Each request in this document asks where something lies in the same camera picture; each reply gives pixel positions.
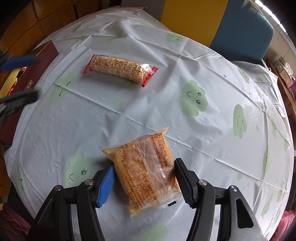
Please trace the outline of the clear bag brown crispy snack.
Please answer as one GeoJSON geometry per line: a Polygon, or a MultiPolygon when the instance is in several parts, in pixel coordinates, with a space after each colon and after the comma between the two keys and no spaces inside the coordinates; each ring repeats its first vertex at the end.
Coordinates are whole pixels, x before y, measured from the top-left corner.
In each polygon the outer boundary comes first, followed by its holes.
{"type": "Polygon", "coordinates": [[[129,198],[130,216],[165,208],[182,196],[166,132],[165,128],[101,150],[114,163],[129,198]]]}

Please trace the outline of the clear rice-cracker roll red ends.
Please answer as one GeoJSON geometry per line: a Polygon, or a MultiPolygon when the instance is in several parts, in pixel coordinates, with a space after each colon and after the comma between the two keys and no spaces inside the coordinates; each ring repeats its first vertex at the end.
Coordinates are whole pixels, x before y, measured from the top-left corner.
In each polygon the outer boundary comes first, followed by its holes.
{"type": "Polygon", "coordinates": [[[94,54],[83,74],[97,72],[116,76],[145,87],[153,75],[159,70],[157,66],[126,58],[94,54]]]}

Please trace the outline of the white cloud-print tablecloth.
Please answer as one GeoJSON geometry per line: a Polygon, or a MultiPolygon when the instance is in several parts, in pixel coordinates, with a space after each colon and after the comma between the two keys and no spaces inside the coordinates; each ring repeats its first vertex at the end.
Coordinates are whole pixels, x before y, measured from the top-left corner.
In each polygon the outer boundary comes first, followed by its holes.
{"type": "Polygon", "coordinates": [[[101,149],[167,129],[175,158],[218,187],[235,185],[271,238],[292,183],[292,132],[276,76],[230,62],[168,31],[140,9],[99,11],[47,37],[59,52],[37,83],[5,154],[31,216],[52,188],[70,187],[106,164],[101,149]],[[145,87],[83,74],[94,54],[157,66],[145,87]]]}

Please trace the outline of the pink fuzzy sleeve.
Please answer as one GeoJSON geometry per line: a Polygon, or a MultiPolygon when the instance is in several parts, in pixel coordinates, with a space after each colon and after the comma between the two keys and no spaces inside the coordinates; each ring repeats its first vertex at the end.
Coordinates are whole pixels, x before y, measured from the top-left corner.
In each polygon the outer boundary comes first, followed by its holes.
{"type": "Polygon", "coordinates": [[[284,234],[287,232],[288,228],[291,226],[293,220],[295,218],[295,211],[285,211],[283,213],[282,218],[280,219],[280,222],[278,224],[278,227],[274,233],[274,235],[271,237],[271,241],[273,240],[280,240],[284,234]]]}

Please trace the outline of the wooden side table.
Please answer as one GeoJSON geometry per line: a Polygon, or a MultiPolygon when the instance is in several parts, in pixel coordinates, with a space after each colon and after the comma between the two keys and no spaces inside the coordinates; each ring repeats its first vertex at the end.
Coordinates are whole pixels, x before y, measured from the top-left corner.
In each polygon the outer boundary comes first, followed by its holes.
{"type": "Polygon", "coordinates": [[[278,87],[280,89],[281,96],[283,98],[287,114],[288,114],[288,116],[293,116],[293,119],[295,121],[295,100],[294,100],[292,94],[287,89],[285,81],[278,74],[278,72],[276,71],[276,68],[273,66],[271,61],[268,58],[266,58],[265,62],[267,64],[267,66],[271,69],[271,71],[278,77],[278,87]]]}

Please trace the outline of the patterned tissue box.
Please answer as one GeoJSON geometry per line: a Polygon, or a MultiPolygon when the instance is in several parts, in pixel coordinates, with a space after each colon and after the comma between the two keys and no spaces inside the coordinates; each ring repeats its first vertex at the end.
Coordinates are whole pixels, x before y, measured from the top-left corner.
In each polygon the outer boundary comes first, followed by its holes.
{"type": "Polygon", "coordinates": [[[284,80],[287,88],[291,87],[293,85],[293,70],[290,67],[290,64],[287,63],[283,57],[280,57],[275,65],[275,68],[280,77],[284,80]]]}

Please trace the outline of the grey yellow blue chair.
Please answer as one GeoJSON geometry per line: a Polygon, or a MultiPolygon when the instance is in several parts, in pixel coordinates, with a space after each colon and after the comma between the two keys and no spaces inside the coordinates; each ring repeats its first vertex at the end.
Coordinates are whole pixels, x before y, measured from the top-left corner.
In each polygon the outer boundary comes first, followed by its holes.
{"type": "Polygon", "coordinates": [[[274,34],[253,1],[121,1],[124,6],[144,7],[172,32],[229,61],[260,63],[274,34]]]}

